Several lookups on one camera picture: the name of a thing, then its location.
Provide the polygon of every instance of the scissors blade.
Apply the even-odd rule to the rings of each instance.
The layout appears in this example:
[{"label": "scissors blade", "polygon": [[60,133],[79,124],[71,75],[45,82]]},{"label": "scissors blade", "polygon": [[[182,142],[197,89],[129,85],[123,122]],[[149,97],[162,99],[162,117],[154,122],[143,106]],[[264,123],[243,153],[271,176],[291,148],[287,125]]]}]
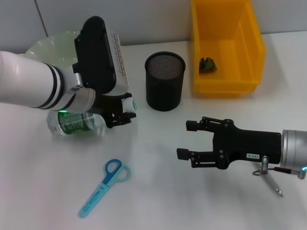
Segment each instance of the scissors blade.
[{"label": "scissors blade", "polygon": [[100,199],[107,193],[109,187],[104,183],[101,183],[95,191],[92,193],[90,198],[86,201],[84,206],[81,208],[79,212],[79,217],[86,217],[90,211],[95,207],[95,205],[100,201]]}]

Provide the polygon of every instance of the black mesh pencil cup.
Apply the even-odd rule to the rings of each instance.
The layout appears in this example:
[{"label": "black mesh pencil cup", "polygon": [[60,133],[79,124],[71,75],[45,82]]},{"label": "black mesh pencil cup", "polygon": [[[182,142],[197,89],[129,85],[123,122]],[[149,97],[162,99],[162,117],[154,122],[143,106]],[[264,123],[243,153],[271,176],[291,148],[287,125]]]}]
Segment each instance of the black mesh pencil cup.
[{"label": "black mesh pencil cup", "polygon": [[145,62],[146,100],[158,111],[175,109],[181,99],[183,74],[186,64],[172,52],[152,54]]}]

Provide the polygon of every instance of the silver pen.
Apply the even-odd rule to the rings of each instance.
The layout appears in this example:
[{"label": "silver pen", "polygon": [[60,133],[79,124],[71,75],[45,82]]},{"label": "silver pen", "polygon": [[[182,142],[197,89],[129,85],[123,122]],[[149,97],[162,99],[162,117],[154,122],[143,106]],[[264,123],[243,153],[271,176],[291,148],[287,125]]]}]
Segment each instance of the silver pen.
[{"label": "silver pen", "polygon": [[[253,162],[252,164],[254,165],[255,169],[257,170],[261,169],[260,163]],[[261,177],[265,181],[265,183],[272,189],[272,191],[274,191],[274,193],[276,193],[280,197],[283,197],[283,193],[280,187],[278,186],[278,184],[276,183],[276,181],[269,172],[267,175],[261,175]]]}]

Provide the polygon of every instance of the blue scissors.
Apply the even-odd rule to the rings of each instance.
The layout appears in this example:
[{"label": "blue scissors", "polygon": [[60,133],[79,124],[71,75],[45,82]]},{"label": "blue scissors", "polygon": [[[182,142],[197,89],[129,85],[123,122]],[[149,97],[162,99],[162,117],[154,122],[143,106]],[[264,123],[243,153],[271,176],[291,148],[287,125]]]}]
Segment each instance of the blue scissors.
[{"label": "blue scissors", "polygon": [[[115,162],[118,163],[116,169],[110,172],[107,167],[110,163]],[[123,169],[127,170],[127,175],[125,178],[118,178],[118,175],[121,173]],[[131,170],[128,166],[122,165],[121,161],[118,159],[109,160],[105,166],[106,177],[102,181],[102,183],[95,189],[90,198],[86,201],[84,206],[81,208],[79,212],[79,217],[84,218],[90,211],[95,207],[95,205],[100,201],[100,199],[107,193],[107,191],[114,185],[116,182],[124,182],[128,180],[131,176]]]}]

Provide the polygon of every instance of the yellow plastic bin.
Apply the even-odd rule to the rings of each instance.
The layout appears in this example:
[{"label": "yellow plastic bin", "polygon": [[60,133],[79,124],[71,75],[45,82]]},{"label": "yellow plastic bin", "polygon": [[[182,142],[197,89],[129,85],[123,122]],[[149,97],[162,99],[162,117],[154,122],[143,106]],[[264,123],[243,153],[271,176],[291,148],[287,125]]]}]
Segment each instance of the yellow plastic bin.
[{"label": "yellow plastic bin", "polygon": [[[191,0],[193,89],[206,96],[252,92],[261,81],[265,46],[249,0]],[[199,73],[201,58],[217,70]]]}]

